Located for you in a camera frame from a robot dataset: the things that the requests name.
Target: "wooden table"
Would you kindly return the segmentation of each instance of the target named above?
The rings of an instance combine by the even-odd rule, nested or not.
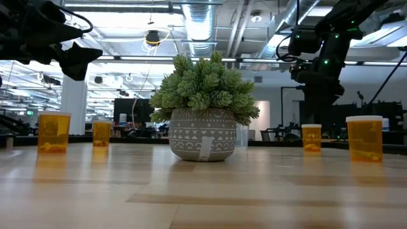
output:
[[[0,228],[407,228],[407,157],[237,149],[185,162],[166,145],[71,144],[0,151]]]

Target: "ceiling pipe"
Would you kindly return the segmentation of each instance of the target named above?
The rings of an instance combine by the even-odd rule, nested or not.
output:
[[[299,0],[300,4],[297,6],[297,0],[290,0],[288,2],[287,9],[284,12],[273,16],[269,26],[270,40],[257,54],[257,58],[270,59],[274,56],[277,44],[270,43],[270,41],[275,33],[282,27],[284,22],[291,27],[296,25],[297,7],[299,7],[300,11],[300,16],[298,19],[298,23],[300,24],[311,12],[311,10],[319,3],[319,1],[320,0]]]
[[[236,9],[236,18],[235,18],[235,21],[234,21],[233,26],[231,28],[231,34],[230,34],[230,38],[229,38],[228,49],[226,51],[225,57],[229,57],[229,54],[230,54],[230,51],[231,51],[231,46],[233,44],[233,40],[235,39],[237,26],[239,25],[239,22],[240,22],[240,16],[242,14],[243,4],[244,4],[244,0],[239,0],[239,3],[237,5],[237,9]]]
[[[208,41],[214,30],[215,7],[203,4],[184,4],[181,6],[185,15],[187,37],[193,41]],[[214,49],[210,43],[190,43],[193,57],[209,57]]]
[[[249,17],[250,17],[250,15],[252,13],[252,8],[253,8],[254,2],[255,2],[255,0],[249,0],[249,3],[247,4],[246,14],[245,14],[245,16],[243,18],[242,25],[240,26],[239,33],[238,33],[237,38],[236,38],[236,44],[233,47],[233,51],[231,53],[232,57],[236,56],[237,50],[239,49],[240,42],[242,40],[243,33],[244,33],[246,25],[247,25],[247,21],[249,21]]]

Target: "succulent plant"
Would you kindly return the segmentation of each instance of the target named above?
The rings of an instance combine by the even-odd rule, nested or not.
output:
[[[151,121],[170,120],[175,108],[194,111],[223,108],[231,111],[235,121],[242,125],[259,117],[259,109],[250,95],[254,83],[242,81],[242,73],[237,69],[225,69],[221,52],[212,53],[210,60],[200,58],[195,65],[189,57],[178,55],[174,66],[176,70],[165,77],[150,100],[154,108],[159,108],[151,114]]]

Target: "pot label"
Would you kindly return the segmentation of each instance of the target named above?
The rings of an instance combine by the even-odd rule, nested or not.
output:
[[[207,136],[202,137],[201,152],[199,154],[198,161],[200,161],[200,162],[208,161],[213,140],[214,140],[213,137],[207,137]]]

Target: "air duct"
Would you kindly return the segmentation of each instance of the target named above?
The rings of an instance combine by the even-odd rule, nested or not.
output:
[[[297,0],[290,0],[287,5],[287,9],[278,14],[273,16],[272,21],[270,22],[269,26],[269,33],[271,35],[271,39],[265,45],[265,47],[258,53],[258,58],[262,59],[270,59],[275,54],[275,49],[278,43],[273,42],[274,34],[281,28],[283,22],[286,24],[294,27],[297,21],[297,7],[299,8],[300,14],[298,23],[301,23],[304,18],[311,12],[312,8],[314,8],[320,0],[299,0],[299,5],[297,5]]]
[[[182,9],[188,39],[207,41],[212,38],[215,12],[213,5],[184,4]],[[214,44],[210,43],[190,43],[189,45],[193,57],[209,57],[214,49]]]

